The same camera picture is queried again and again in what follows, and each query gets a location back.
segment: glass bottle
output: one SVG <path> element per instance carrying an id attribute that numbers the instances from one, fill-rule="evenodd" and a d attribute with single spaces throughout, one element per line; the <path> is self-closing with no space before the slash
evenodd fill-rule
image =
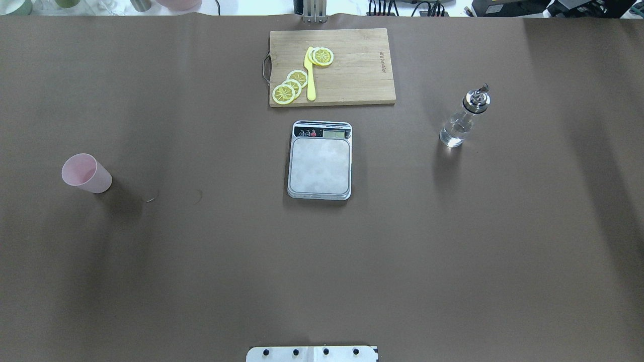
<path id="1" fill-rule="evenodd" d="M 440 131 L 440 140 L 448 147 L 458 147 L 468 137 L 474 126 L 490 104 L 489 86 L 487 83 L 477 90 L 471 90 L 460 104 L 458 110 L 445 123 Z"/>

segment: black device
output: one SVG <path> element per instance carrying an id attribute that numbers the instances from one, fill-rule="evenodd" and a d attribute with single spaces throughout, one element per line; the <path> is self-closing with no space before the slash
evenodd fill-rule
<path id="1" fill-rule="evenodd" d="M 550 0 L 473 0 L 477 17 L 515 17 L 541 14 Z"/>
<path id="2" fill-rule="evenodd" d="M 293 12 L 302 15 L 304 12 L 304 0 L 293 0 Z"/>
<path id="3" fill-rule="evenodd" d="M 548 6 L 552 17 L 619 18 L 635 0 L 555 0 Z"/>

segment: white mounting plate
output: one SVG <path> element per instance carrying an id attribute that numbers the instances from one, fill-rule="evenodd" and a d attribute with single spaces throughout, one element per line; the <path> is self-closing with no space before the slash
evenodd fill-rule
<path id="1" fill-rule="evenodd" d="M 378 362 L 378 347 L 253 347 L 246 354 L 246 362 Z"/>

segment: lemon slice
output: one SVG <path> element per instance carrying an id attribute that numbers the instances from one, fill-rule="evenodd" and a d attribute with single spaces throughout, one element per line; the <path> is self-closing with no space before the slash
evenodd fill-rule
<path id="1" fill-rule="evenodd" d="M 329 48 L 313 48 L 310 55 L 315 65 L 328 66 L 333 63 L 333 52 Z"/>
<path id="2" fill-rule="evenodd" d="M 302 93 L 302 85 L 295 79 L 287 79 L 282 84 L 288 84 L 289 86 L 292 86 L 293 89 L 295 90 L 295 98 L 293 100 L 296 100 L 299 97 L 299 94 Z"/>
<path id="3" fill-rule="evenodd" d="M 314 52 L 316 49 L 319 49 L 319 48 L 313 48 L 313 49 L 311 49 L 311 51 L 310 51 L 310 52 L 308 52 L 308 53 L 307 53 L 307 57 L 308 57 L 308 59 L 311 61 L 311 63 L 313 63 L 313 64 L 315 64 L 315 65 L 317 65 L 317 63 L 316 63 L 315 59 L 313 59 L 313 52 Z"/>
<path id="4" fill-rule="evenodd" d="M 295 99 L 295 89 L 288 84 L 280 84 L 273 89 L 273 100 L 277 104 L 288 104 Z"/>
<path id="5" fill-rule="evenodd" d="M 305 71 L 296 69 L 292 72 L 289 73 L 289 75 L 286 76 L 286 79 L 295 79 L 296 81 L 299 82 L 299 85 L 304 88 L 307 86 L 308 83 L 308 75 Z"/>

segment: metal handle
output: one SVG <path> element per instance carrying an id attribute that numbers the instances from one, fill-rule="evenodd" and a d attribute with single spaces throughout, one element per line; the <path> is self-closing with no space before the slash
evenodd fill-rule
<path id="1" fill-rule="evenodd" d="M 264 80 L 266 81 L 266 84 L 270 85 L 270 81 L 266 76 L 266 61 L 270 59 L 270 50 L 268 54 L 266 55 L 266 58 L 264 58 L 264 61 L 261 62 L 261 76 L 264 77 Z"/>

